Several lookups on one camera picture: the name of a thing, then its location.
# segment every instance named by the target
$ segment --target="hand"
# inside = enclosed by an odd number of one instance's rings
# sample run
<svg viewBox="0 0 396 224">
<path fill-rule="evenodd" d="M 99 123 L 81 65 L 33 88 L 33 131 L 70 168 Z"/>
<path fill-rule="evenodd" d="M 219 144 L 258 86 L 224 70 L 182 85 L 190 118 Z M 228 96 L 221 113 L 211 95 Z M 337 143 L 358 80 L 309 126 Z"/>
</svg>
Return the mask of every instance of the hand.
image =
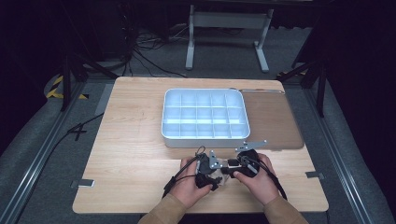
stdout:
<svg viewBox="0 0 396 224">
<path fill-rule="evenodd" d="M 261 153 L 258 154 L 259 160 L 263 161 L 267 165 L 268 169 L 275 175 L 275 171 L 272 167 L 270 159 Z M 253 178 L 245 176 L 239 172 L 234 172 L 233 176 L 245 184 L 253 196 L 256 197 L 256 199 L 259 200 L 262 205 L 268 204 L 279 196 L 279 191 L 273 180 L 262 168 L 260 168 L 260 171 Z"/>
<path fill-rule="evenodd" d="M 189 160 L 192 158 L 185 158 L 181 160 L 180 168 L 184 167 Z M 197 166 L 197 161 L 194 161 L 189 165 L 177 178 L 179 179 L 176 184 L 170 190 L 170 194 L 178 198 L 187 209 L 195 205 L 201 198 L 206 196 L 212 189 L 212 185 L 206 185 L 205 187 L 199 189 L 195 185 L 195 170 Z"/>
</svg>

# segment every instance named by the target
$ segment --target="white tray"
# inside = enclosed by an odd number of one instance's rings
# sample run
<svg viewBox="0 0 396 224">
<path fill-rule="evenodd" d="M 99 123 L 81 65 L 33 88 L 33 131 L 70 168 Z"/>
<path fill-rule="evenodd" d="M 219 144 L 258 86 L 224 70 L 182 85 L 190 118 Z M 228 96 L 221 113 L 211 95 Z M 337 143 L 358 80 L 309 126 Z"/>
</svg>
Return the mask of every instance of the white tray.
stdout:
<svg viewBox="0 0 396 224">
<path fill-rule="evenodd" d="M 233 89 L 171 89 L 162 134 L 168 147 L 240 147 L 250 134 L 243 96 Z"/>
</svg>

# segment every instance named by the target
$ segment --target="person's left hand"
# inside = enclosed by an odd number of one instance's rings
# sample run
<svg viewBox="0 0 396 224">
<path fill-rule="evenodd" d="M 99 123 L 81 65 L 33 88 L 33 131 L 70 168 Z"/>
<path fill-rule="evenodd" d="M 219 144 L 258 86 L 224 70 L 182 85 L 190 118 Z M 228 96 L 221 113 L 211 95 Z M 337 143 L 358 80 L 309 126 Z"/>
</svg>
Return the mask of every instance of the person's left hand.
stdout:
<svg viewBox="0 0 396 224">
<path fill-rule="evenodd" d="M 192 158 L 184 158 L 183 160 L 181 160 L 180 168 L 184 167 L 191 159 Z M 194 161 L 191 165 L 189 165 L 177 178 L 179 180 L 169 192 L 170 194 L 178 198 L 187 207 L 187 209 L 195 205 L 212 189 L 212 185 L 206 185 L 201 189 L 199 189 L 195 185 L 196 166 L 197 161 Z"/>
</svg>

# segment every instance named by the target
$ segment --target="wooden tabletop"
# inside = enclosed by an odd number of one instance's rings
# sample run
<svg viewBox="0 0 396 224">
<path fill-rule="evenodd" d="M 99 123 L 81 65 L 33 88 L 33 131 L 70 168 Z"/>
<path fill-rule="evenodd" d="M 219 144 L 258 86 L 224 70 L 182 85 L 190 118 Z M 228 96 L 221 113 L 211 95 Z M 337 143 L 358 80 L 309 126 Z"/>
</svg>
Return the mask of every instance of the wooden tabletop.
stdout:
<svg viewBox="0 0 396 224">
<path fill-rule="evenodd" d="M 172 88 L 236 88 L 280 90 L 274 80 L 119 77 L 111 93 L 83 179 L 92 188 L 79 188 L 73 209 L 80 214 L 149 212 L 163 187 L 179 169 L 180 160 L 196 148 L 170 148 L 161 134 L 163 97 Z M 289 202 L 302 212 L 328 210 L 306 146 L 296 149 L 256 148 L 272 161 Z M 215 148 L 218 158 L 235 158 L 233 148 Z M 257 213 L 260 205 L 248 189 L 229 178 L 199 201 L 189 213 Z"/>
</svg>

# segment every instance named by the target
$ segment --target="forearm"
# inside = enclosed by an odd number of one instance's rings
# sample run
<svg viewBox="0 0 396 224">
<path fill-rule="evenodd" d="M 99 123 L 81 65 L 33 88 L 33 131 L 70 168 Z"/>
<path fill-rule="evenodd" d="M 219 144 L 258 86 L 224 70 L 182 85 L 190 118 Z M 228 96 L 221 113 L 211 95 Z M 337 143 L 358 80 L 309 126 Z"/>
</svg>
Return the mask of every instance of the forearm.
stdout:
<svg viewBox="0 0 396 224">
<path fill-rule="evenodd" d="M 271 224 L 308 223 L 297 209 L 280 196 L 264 206 L 264 214 Z"/>
<path fill-rule="evenodd" d="M 139 224 L 178 223 L 183 218 L 186 210 L 186 207 L 179 199 L 172 194 L 167 194 L 157 206 L 140 219 Z"/>
</svg>

